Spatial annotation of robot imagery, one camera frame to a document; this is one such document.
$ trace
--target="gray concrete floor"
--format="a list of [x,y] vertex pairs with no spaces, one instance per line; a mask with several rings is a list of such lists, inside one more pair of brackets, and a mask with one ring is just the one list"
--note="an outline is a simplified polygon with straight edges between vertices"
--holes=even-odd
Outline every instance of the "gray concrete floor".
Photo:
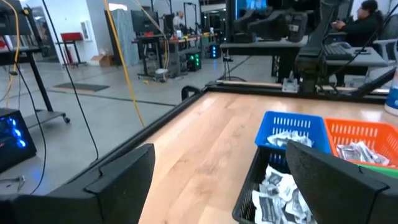
[[[234,56],[229,64],[232,76],[244,78],[249,82],[275,82],[271,77],[270,57]],[[48,91],[53,109],[64,111],[71,119],[65,124],[62,118],[56,118],[42,125],[47,145],[47,163],[44,180],[36,194],[46,194],[86,168],[95,159],[95,149],[88,134],[76,97],[72,93],[54,90],[52,87],[70,82],[67,73],[57,63],[37,64],[44,85]],[[44,102],[29,65],[21,65],[25,79],[32,92],[37,108],[44,108]],[[169,80],[166,84],[147,85],[136,76],[141,66],[128,68],[139,109],[146,124],[153,122],[175,105],[181,102],[180,90],[186,85],[204,87],[223,74],[221,59],[202,61],[202,69],[189,73],[182,80]],[[80,67],[70,69],[75,83],[108,85],[109,88],[93,95],[80,95],[88,123],[102,156],[114,149],[121,142],[131,137],[142,126],[130,100],[129,90],[121,68]],[[33,114],[34,110],[26,87],[15,78],[10,92],[9,107],[18,108],[22,115]],[[3,96],[7,88],[8,77],[0,69],[0,90]],[[6,101],[0,103],[5,107]],[[20,193],[30,193],[40,180],[43,166],[44,144],[38,127],[29,130],[37,148],[37,156],[26,160],[0,174],[0,179],[26,176],[26,183]],[[17,184],[7,187],[0,184],[0,194],[17,192]]]

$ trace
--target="wooden tabletop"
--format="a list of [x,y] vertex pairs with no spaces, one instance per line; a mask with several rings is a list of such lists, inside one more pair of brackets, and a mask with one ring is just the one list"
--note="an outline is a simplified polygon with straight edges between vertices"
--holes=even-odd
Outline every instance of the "wooden tabletop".
[[147,140],[156,163],[140,223],[236,223],[232,209],[269,110],[398,126],[382,105],[207,93]]

